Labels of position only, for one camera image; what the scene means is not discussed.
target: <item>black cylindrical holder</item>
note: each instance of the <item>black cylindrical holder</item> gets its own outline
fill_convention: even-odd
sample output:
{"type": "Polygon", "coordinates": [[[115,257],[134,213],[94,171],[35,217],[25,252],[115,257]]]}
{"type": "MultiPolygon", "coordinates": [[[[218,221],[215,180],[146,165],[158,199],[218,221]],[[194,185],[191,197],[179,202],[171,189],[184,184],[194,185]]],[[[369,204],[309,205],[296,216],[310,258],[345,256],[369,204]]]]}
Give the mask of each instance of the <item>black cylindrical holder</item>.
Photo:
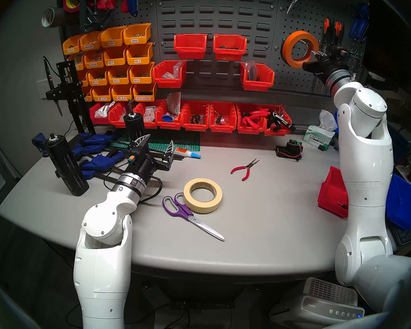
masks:
{"type": "Polygon", "coordinates": [[[51,133],[50,137],[44,142],[44,146],[57,169],[57,175],[63,179],[72,195],[82,196],[89,186],[76,159],[73,157],[66,138],[51,133]]]}

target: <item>orange tape roll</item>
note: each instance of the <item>orange tape roll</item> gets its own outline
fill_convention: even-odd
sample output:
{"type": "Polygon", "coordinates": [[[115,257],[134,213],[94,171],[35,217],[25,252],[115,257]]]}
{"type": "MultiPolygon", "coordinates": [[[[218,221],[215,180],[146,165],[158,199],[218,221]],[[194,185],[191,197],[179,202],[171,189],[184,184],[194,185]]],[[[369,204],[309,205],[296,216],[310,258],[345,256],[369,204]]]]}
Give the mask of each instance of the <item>orange tape roll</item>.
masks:
{"type": "Polygon", "coordinates": [[[283,60],[294,68],[301,68],[304,62],[307,62],[311,58],[311,51],[318,52],[318,40],[315,38],[314,35],[309,34],[308,32],[304,32],[299,30],[298,32],[292,33],[286,41],[283,43],[282,46],[282,54],[283,60]],[[293,59],[292,58],[292,48],[294,48],[295,44],[300,40],[306,40],[308,42],[308,51],[306,54],[299,58],[293,59]]]}

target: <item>wall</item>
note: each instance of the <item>wall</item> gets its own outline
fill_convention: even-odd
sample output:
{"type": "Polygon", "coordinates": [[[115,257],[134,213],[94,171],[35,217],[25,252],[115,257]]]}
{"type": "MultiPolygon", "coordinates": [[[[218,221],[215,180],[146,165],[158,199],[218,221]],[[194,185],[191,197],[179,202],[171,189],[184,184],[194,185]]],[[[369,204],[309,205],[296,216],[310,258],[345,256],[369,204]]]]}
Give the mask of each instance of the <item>wall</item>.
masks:
{"type": "MultiPolygon", "coordinates": [[[[46,78],[43,55],[63,61],[58,28],[41,26],[41,15],[56,0],[14,0],[0,19],[0,147],[25,174],[40,158],[31,139],[64,134],[72,121],[66,101],[63,117],[53,101],[42,100],[36,82],[46,78]]],[[[59,79],[52,73],[55,85],[59,79]]]]}

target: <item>scissor blade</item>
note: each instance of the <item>scissor blade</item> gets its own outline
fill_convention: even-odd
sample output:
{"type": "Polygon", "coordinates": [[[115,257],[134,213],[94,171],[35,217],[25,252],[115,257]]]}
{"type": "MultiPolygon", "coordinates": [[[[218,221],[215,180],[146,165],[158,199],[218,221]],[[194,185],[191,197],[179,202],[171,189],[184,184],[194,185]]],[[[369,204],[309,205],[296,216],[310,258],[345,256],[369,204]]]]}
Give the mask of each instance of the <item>scissor blade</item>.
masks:
{"type": "Polygon", "coordinates": [[[217,239],[222,240],[224,242],[225,239],[219,232],[213,230],[210,226],[204,224],[195,216],[189,216],[189,221],[195,224],[197,227],[203,229],[207,233],[211,234],[213,237],[216,237],[217,239]]]}

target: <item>wire cutter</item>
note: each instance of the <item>wire cutter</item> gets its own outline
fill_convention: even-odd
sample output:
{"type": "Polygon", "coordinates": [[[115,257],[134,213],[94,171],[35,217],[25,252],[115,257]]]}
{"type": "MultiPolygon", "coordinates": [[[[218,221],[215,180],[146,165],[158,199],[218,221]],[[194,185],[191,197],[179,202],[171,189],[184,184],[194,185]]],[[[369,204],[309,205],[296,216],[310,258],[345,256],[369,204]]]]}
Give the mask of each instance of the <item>wire cutter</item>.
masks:
{"type": "Polygon", "coordinates": [[[251,163],[249,163],[247,166],[239,166],[239,167],[235,167],[231,170],[231,174],[233,174],[233,172],[238,171],[238,170],[243,170],[244,168],[247,169],[247,175],[242,178],[242,181],[245,181],[248,179],[248,177],[250,176],[250,168],[253,167],[254,164],[257,164],[259,161],[256,161],[256,159],[254,159],[251,163]]]}

